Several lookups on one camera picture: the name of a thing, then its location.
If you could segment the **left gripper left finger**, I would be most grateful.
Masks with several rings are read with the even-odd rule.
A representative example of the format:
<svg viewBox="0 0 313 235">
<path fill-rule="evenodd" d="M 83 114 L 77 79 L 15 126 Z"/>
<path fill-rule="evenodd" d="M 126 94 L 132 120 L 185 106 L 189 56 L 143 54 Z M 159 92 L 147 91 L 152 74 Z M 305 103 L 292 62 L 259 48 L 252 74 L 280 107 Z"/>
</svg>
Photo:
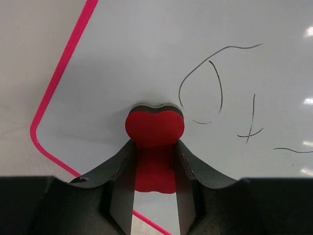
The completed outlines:
<svg viewBox="0 0 313 235">
<path fill-rule="evenodd" d="M 121 235 L 131 233 L 136 178 L 136 146 L 128 141 L 114 156 L 73 179 L 82 188 L 103 188 L 99 212 Z"/>
</svg>

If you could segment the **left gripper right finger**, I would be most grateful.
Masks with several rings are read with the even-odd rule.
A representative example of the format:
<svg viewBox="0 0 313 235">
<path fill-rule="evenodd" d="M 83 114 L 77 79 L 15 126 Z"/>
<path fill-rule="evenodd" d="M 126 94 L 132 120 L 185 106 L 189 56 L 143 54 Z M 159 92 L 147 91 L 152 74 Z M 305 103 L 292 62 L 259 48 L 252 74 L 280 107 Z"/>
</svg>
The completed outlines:
<svg viewBox="0 0 313 235">
<path fill-rule="evenodd" d="M 182 235 L 242 234 L 242 182 L 175 145 L 174 172 Z"/>
</svg>

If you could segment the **red whiteboard eraser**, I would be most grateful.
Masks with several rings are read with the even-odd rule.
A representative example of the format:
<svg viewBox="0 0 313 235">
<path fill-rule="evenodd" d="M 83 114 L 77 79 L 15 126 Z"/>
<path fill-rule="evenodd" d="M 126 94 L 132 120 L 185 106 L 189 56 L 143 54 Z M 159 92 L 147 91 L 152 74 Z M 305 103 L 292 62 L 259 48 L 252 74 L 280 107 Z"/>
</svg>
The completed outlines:
<svg viewBox="0 0 313 235">
<path fill-rule="evenodd" d="M 174 145 L 184 129 L 183 113 L 174 104 L 139 103 L 132 107 L 125 130 L 136 144 L 136 191 L 176 192 Z"/>
</svg>

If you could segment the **pink framed whiteboard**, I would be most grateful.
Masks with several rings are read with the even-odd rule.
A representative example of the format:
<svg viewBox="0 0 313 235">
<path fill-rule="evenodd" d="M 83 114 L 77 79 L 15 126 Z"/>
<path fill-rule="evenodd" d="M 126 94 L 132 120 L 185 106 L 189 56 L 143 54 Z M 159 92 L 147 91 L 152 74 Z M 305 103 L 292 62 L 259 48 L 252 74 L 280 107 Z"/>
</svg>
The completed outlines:
<svg viewBox="0 0 313 235">
<path fill-rule="evenodd" d="M 139 103 L 178 106 L 178 142 L 242 182 L 242 235 L 312 234 L 312 1 L 87 1 L 32 141 L 77 178 L 131 141 Z M 54 181 L 38 232 L 120 235 L 99 212 L 102 193 Z M 134 189 L 134 214 L 181 235 L 176 192 Z"/>
</svg>

